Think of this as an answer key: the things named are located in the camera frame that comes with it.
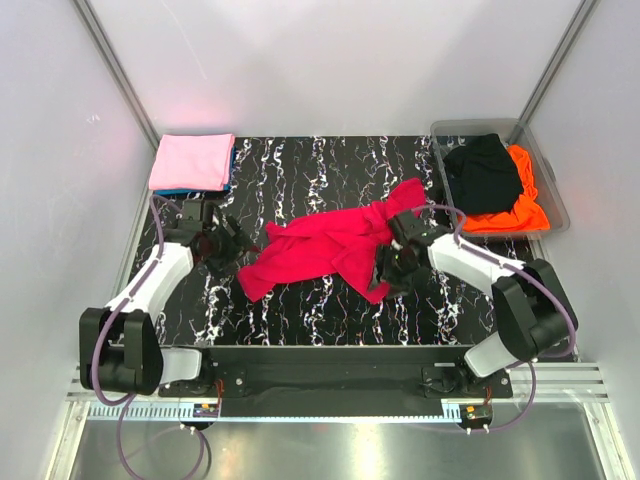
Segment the red t-shirt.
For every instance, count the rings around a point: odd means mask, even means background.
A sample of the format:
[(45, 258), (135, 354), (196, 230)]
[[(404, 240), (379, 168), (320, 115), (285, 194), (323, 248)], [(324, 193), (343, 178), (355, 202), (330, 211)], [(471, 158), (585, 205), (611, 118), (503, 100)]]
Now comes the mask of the red t-shirt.
[(388, 221), (426, 204), (418, 178), (397, 186), (384, 201), (298, 217), (286, 226), (266, 225), (268, 245), (237, 274), (246, 297), (257, 302), (275, 286), (337, 274), (368, 302), (381, 302), (390, 286), (370, 286), (376, 250), (388, 245)]

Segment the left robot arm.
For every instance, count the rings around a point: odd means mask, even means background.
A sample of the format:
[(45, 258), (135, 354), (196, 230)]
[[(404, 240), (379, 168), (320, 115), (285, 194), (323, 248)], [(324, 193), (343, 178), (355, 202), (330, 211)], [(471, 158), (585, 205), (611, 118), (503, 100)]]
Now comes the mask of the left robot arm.
[(176, 287), (198, 265), (225, 276), (257, 247), (230, 215), (187, 216), (162, 230), (150, 257), (126, 287), (79, 320), (80, 381), (103, 404), (115, 406), (151, 395), (174, 382), (196, 396), (215, 386), (216, 372), (195, 348), (164, 348), (156, 323)]

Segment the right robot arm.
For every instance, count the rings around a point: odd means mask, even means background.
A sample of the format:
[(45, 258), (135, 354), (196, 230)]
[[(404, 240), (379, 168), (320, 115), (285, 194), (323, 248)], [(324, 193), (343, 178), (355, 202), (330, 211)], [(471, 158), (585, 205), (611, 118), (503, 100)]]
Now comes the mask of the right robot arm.
[(463, 395), (480, 394), (506, 367), (573, 352), (577, 319), (549, 262), (508, 259), (454, 233), (424, 233), (378, 247), (371, 285), (386, 283), (391, 294), (406, 295), (430, 271), (459, 278), (493, 303), (496, 332), (467, 350), (453, 374)]

